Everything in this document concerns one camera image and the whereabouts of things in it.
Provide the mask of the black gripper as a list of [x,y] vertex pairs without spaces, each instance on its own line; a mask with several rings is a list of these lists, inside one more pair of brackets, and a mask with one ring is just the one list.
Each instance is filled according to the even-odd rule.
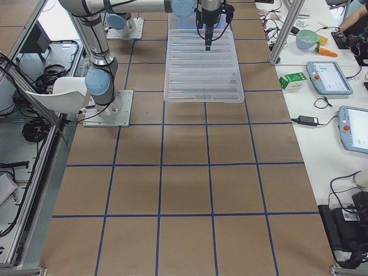
[[201,21],[206,25],[205,28],[205,50],[210,51],[213,39],[213,27],[220,20],[220,9],[213,11],[201,9]]

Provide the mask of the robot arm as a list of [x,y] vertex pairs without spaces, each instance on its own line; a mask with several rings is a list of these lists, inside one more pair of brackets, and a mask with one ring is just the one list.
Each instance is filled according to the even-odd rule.
[[193,13],[206,25],[205,47],[210,50],[213,26],[218,23],[221,1],[60,1],[72,18],[80,23],[78,34],[86,39],[91,51],[92,70],[85,77],[87,91],[91,94],[98,115],[113,119],[122,110],[122,100],[116,96],[114,79],[117,59],[109,49],[102,23],[102,13],[117,15],[127,20],[131,13],[174,13],[178,17],[190,17]]

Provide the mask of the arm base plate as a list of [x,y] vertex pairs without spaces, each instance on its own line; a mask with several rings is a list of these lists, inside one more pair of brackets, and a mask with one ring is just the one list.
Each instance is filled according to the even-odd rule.
[[133,102],[133,90],[115,91],[114,101],[105,109],[104,106],[95,104],[92,96],[89,99],[87,119],[82,121],[84,127],[128,127],[130,122],[131,108]]
[[142,37],[144,18],[131,17],[125,20],[110,15],[106,22],[109,25],[108,40],[140,40]]

